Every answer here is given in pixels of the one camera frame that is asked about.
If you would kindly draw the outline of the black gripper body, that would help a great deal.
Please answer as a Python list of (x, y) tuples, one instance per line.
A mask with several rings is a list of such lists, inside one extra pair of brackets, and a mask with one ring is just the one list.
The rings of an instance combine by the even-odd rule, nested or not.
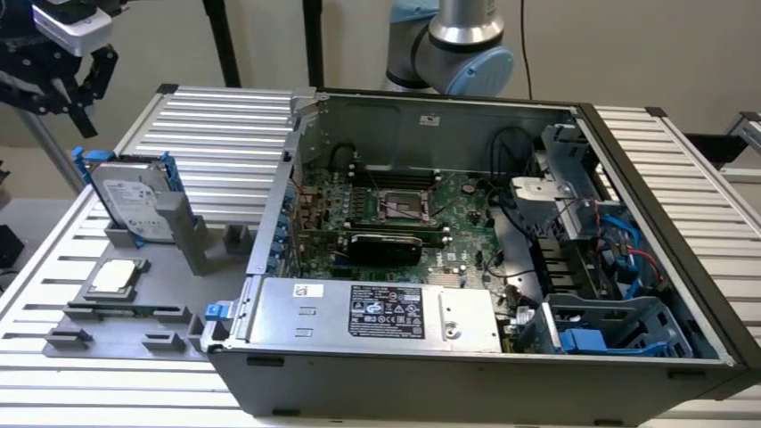
[(57, 89), (57, 111), (68, 110), (64, 81), (76, 78), (81, 64), (80, 57), (37, 32), (28, 12), (1, 14), (1, 74), (24, 80), (44, 75)]

